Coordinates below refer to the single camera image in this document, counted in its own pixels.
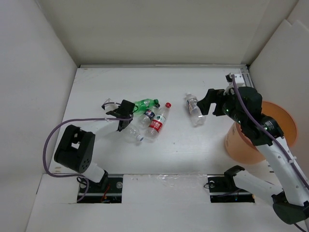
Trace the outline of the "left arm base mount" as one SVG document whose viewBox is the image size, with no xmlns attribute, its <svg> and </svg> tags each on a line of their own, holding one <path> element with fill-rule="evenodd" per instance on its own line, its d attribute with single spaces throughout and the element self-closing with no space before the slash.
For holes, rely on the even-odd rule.
<svg viewBox="0 0 309 232">
<path fill-rule="evenodd" d="M 79 190 L 77 203 L 121 203 L 123 189 L 123 174 L 105 174 L 102 185 L 89 181 L 86 191 L 86 180 L 77 177 Z"/>
</svg>

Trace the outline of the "pepsi label clear bottle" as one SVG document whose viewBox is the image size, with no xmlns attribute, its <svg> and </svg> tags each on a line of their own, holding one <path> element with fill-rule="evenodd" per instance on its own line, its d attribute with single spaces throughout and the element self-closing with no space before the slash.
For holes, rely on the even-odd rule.
<svg viewBox="0 0 309 232">
<path fill-rule="evenodd" d="M 156 103 L 153 106 L 149 106 L 146 111 L 139 117 L 138 126 L 142 129 L 148 127 L 154 118 L 155 114 L 160 108 L 160 104 Z"/>
</svg>

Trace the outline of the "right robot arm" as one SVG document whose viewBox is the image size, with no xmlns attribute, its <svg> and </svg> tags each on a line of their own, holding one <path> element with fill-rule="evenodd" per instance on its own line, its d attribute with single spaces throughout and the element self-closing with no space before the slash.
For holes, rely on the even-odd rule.
<svg viewBox="0 0 309 232">
<path fill-rule="evenodd" d="M 252 87 L 209 89 L 197 102 L 202 115 L 226 115 L 240 125 L 242 133 L 266 158 L 280 182 L 273 185 L 238 165 L 224 173 L 223 184 L 228 190 L 243 189 L 272 206 L 276 215 L 293 225 L 309 218 L 309 182 L 289 151 L 284 133 L 275 119 L 262 113 L 262 96 Z"/>
</svg>

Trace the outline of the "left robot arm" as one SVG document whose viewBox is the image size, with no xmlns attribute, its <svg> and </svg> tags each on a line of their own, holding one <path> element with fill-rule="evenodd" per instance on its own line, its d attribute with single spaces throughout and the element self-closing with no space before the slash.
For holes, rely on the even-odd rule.
<svg viewBox="0 0 309 232">
<path fill-rule="evenodd" d="M 106 113 L 110 118 L 94 118 L 90 128 L 68 125 L 55 151 L 55 162 L 82 174 L 96 191 L 105 191 L 108 173 L 92 161 L 96 133 L 103 128 L 103 121 L 118 121 L 116 131 L 124 130 L 133 120 L 134 107 L 134 103 L 122 100 L 118 108 Z"/>
</svg>

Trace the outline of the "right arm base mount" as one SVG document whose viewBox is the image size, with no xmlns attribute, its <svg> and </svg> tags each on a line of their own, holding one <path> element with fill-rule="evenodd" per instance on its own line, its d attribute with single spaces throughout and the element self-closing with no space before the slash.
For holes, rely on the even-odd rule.
<svg viewBox="0 0 309 232">
<path fill-rule="evenodd" d="M 255 203 L 254 196 L 238 188 L 233 177 L 245 169 L 236 165 L 223 174 L 211 174 L 203 188 L 209 190 L 211 203 Z"/>
</svg>

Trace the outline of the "clear water bottle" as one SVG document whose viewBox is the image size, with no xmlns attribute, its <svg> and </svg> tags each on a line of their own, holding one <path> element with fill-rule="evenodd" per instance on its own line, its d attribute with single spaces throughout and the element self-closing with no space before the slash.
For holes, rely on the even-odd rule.
<svg viewBox="0 0 309 232">
<path fill-rule="evenodd" d="M 189 111 L 191 121 L 194 126 L 201 126 L 206 121 L 206 116 L 204 116 L 197 105 L 198 99 L 195 95 L 191 93 L 186 93 L 185 103 Z"/>
</svg>

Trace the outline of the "red label clear bottle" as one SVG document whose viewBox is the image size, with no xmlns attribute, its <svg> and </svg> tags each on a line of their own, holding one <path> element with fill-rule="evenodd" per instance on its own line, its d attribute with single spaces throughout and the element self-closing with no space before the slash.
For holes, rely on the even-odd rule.
<svg viewBox="0 0 309 232">
<path fill-rule="evenodd" d="M 154 118 L 151 120 L 151 123 L 148 126 L 146 133 L 145 133 L 145 138 L 147 141 L 153 142 L 159 136 L 169 116 L 171 106 L 172 106 L 171 103 L 167 102 L 155 114 Z"/>
</svg>

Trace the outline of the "green plastic bottle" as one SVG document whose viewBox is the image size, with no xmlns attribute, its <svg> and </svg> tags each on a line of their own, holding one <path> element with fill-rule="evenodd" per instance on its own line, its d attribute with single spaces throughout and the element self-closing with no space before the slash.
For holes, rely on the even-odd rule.
<svg viewBox="0 0 309 232">
<path fill-rule="evenodd" d="M 135 101 L 134 104 L 134 109 L 133 109 L 133 115 L 134 116 L 139 116 L 142 115 L 145 111 L 150 109 L 152 106 L 156 105 L 159 103 L 158 99 L 144 99 L 140 101 Z"/>
</svg>

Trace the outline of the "crushed clear bottle blue cap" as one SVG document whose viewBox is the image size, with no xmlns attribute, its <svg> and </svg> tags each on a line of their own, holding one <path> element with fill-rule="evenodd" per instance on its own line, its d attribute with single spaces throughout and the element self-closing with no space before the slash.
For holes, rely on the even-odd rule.
<svg viewBox="0 0 309 232">
<path fill-rule="evenodd" d="M 132 144 L 140 144 L 144 139 L 144 136 L 140 132 L 139 128 L 132 123 L 124 129 L 124 135 L 125 140 Z"/>
</svg>

